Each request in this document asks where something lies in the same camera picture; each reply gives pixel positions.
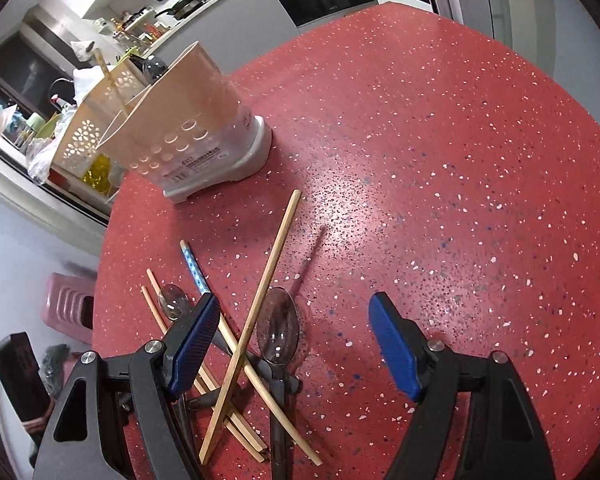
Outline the black box with bands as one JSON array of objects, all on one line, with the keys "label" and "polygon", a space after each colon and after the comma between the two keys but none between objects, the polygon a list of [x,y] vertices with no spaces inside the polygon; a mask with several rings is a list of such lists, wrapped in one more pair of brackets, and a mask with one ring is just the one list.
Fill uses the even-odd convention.
[{"label": "black box with bands", "polygon": [[44,434],[55,401],[42,382],[26,333],[0,341],[0,381],[24,431],[31,437]]}]

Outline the black frying pan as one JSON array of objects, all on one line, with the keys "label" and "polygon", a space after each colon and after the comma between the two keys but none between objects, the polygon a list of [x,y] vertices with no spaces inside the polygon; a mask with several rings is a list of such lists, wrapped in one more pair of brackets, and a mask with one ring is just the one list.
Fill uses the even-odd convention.
[{"label": "black frying pan", "polygon": [[176,20],[184,20],[184,18],[187,18],[190,14],[192,14],[195,10],[203,6],[206,2],[207,0],[178,0],[170,8],[158,12],[156,16],[168,14]]}]

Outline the plain wooden chopstick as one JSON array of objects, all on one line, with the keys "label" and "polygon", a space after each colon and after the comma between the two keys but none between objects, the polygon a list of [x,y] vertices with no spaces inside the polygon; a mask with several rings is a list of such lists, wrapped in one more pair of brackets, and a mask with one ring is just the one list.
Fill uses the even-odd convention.
[{"label": "plain wooden chopstick", "polygon": [[[163,334],[166,333],[166,323],[163,321],[162,316],[158,312],[156,305],[154,304],[154,300],[152,300],[149,295],[148,289],[145,286],[140,288],[140,291],[145,298],[146,304],[148,305],[149,310],[151,310],[151,314],[154,317],[156,323],[158,324],[160,330]],[[234,415],[227,416],[225,419],[224,426],[226,429],[233,435],[233,437],[242,445],[242,447],[260,464],[264,462],[264,456],[261,454],[261,451],[257,449],[257,442],[251,436],[247,436],[242,432],[245,428],[245,424],[242,422],[238,422],[235,424]]]},{"label": "plain wooden chopstick", "polygon": [[[161,309],[167,318],[172,318],[172,314],[167,314],[168,308],[166,305],[166,286],[161,286],[155,278],[154,272],[150,269],[146,270],[149,283],[156,297],[158,298]],[[195,380],[195,387],[201,394],[209,393],[212,390],[219,388],[220,384],[211,374],[208,367],[203,365],[200,369],[200,379]],[[227,429],[240,442],[240,444],[260,463],[264,461],[262,452],[266,449],[266,445],[256,432],[248,425],[248,422],[234,408],[228,411],[226,418]]]}]

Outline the black kitchen faucet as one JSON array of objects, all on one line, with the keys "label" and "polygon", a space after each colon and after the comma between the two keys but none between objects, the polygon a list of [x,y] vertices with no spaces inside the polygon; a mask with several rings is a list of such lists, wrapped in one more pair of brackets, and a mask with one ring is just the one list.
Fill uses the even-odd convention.
[{"label": "black kitchen faucet", "polygon": [[76,102],[76,90],[72,79],[60,77],[55,79],[48,87],[48,97],[50,102],[56,102],[62,99],[70,104]]}]

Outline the beige perforated storage rack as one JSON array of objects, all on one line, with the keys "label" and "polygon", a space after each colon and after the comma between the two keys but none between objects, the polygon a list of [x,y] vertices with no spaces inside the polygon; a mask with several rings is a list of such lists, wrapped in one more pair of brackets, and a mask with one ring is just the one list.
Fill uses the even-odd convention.
[{"label": "beige perforated storage rack", "polygon": [[68,120],[52,162],[53,169],[82,179],[98,157],[102,136],[121,113],[121,102],[128,104],[146,87],[144,75],[128,58],[114,66],[110,74],[120,99],[105,79],[87,92]]}]

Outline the beige utensil holder caddy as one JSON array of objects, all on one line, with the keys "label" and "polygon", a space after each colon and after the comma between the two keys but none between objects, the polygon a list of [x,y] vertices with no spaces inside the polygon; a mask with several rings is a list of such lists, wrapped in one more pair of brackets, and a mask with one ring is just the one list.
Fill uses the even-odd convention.
[{"label": "beige utensil holder caddy", "polygon": [[130,101],[97,149],[173,203],[244,180],[268,160],[272,129],[253,114],[199,42]]}]

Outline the gold patterned chopstick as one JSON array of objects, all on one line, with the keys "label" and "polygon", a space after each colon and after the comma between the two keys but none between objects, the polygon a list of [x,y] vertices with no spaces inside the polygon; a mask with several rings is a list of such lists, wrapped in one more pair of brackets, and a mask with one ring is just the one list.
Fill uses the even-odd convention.
[{"label": "gold patterned chopstick", "polygon": [[104,59],[104,56],[102,55],[102,51],[98,47],[94,47],[93,56],[98,66],[102,70],[104,79],[107,81],[107,84],[111,89],[112,94],[116,97],[123,116],[128,117],[130,114],[129,107],[126,105],[125,100],[122,98],[122,94],[120,93],[117,83],[114,80],[114,77],[111,75],[110,70],[108,70],[108,65]]}]

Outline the blue patterned chopstick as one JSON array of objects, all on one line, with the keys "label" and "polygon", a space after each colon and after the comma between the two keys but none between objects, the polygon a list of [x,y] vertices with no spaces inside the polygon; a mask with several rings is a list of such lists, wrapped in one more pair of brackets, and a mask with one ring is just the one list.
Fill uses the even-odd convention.
[{"label": "blue patterned chopstick", "polygon": [[[201,295],[205,294],[206,292],[210,292],[210,287],[206,281],[206,278],[200,270],[196,258],[186,240],[180,240],[180,247],[183,257],[189,268],[189,272],[192,274],[193,280],[198,288],[198,292],[200,292]],[[220,316],[219,329],[222,338],[227,344],[227,347],[230,349],[230,351],[235,351],[237,348],[237,340],[223,315]],[[302,449],[303,453],[309,457],[315,466],[321,466],[323,463],[321,457],[317,454],[317,452],[314,451],[313,448],[310,447],[309,443],[304,440],[304,437],[302,437],[300,432],[284,413],[282,407],[274,400],[272,394],[268,391],[268,386],[265,385],[261,377],[258,375],[257,370],[248,360],[245,360],[244,372],[251,382],[251,385],[253,385],[253,387],[256,389],[260,398],[272,412],[276,422],[279,422],[279,425],[283,427],[283,432],[288,434],[288,436],[294,440],[294,443]]]}]

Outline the plain wooden chopstick upper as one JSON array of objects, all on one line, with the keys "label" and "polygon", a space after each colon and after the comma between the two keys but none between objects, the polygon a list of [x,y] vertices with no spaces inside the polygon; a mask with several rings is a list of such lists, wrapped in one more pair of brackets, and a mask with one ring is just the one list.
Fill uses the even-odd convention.
[{"label": "plain wooden chopstick upper", "polygon": [[[166,305],[166,286],[161,286],[155,278],[154,272],[150,269],[146,270],[149,283],[156,297],[158,298],[161,309],[167,318],[172,318],[172,314],[167,314],[168,308]],[[200,369],[200,379],[195,380],[195,387],[201,394],[209,393],[212,390],[219,388],[220,384],[211,374],[208,367],[203,365]],[[266,449],[266,445],[256,432],[248,425],[248,422],[234,408],[228,411],[226,418],[227,429],[240,442],[240,444],[260,463],[264,461],[262,452]]]}]

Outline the plain bamboo chopstick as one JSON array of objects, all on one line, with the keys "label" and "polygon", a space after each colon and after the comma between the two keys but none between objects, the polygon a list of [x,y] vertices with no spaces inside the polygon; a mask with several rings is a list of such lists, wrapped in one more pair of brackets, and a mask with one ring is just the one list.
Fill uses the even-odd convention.
[{"label": "plain bamboo chopstick", "polygon": [[221,426],[222,422],[224,422],[228,406],[230,405],[230,399],[232,398],[233,389],[236,385],[239,374],[242,371],[242,364],[244,364],[246,349],[254,328],[256,327],[266,292],[270,287],[280,254],[283,251],[291,227],[291,222],[294,220],[294,214],[296,213],[300,200],[301,191],[294,190],[290,196],[283,220],[280,222],[274,244],[270,254],[268,255],[268,261],[266,262],[256,294],[252,300],[245,325],[242,328],[242,332],[240,333],[240,337],[238,339],[236,349],[233,351],[230,364],[228,364],[218,400],[215,403],[207,432],[204,435],[204,440],[202,441],[200,449],[200,461],[203,465],[208,463],[212,453],[211,445],[214,442],[215,434],[218,432],[219,426]]}]

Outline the pink plastic stool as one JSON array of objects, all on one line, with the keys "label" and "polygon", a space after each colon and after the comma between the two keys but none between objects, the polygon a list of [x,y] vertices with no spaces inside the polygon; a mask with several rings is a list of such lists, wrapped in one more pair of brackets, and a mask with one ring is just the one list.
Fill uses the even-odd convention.
[{"label": "pink plastic stool", "polygon": [[84,344],[93,340],[95,281],[52,273],[46,282],[42,321]]}]

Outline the plain wooden chopstick lower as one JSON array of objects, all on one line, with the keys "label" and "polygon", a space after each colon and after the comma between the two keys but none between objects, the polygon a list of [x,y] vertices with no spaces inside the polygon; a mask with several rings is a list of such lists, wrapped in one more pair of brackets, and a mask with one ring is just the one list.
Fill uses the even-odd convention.
[{"label": "plain wooden chopstick lower", "polygon": [[[148,289],[145,286],[140,288],[140,291],[145,298],[146,304],[148,305],[149,310],[151,310],[151,314],[154,317],[156,323],[158,324],[160,330],[163,334],[166,333],[166,323],[163,321],[162,316],[158,312],[156,305],[154,304],[154,300],[152,300],[149,295]],[[242,447],[260,464],[264,462],[264,456],[261,454],[261,451],[257,449],[257,442],[251,436],[247,436],[242,432],[245,428],[245,424],[242,422],[238,422],[235,424],[234,415],[227,416],[225,419],[224,426],[226,429],[233,435],[233,437],[242,445]]]}]

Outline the brown spoon black handle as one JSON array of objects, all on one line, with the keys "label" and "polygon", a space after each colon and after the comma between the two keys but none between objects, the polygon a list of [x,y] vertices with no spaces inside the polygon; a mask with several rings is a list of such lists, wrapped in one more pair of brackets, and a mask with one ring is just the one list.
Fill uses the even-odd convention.
[{"label": "brown spoon black handle", "polygon": [[[266,293],[257,322],[257,341],[261,358],[272,370],[270,393],[286,413],[285,374],[297,351],[300,327],[294,300],[285,289],[272,287]],[[288,474],[288,439],[283,424],[270,416],[272,479],[283,480]]]}]

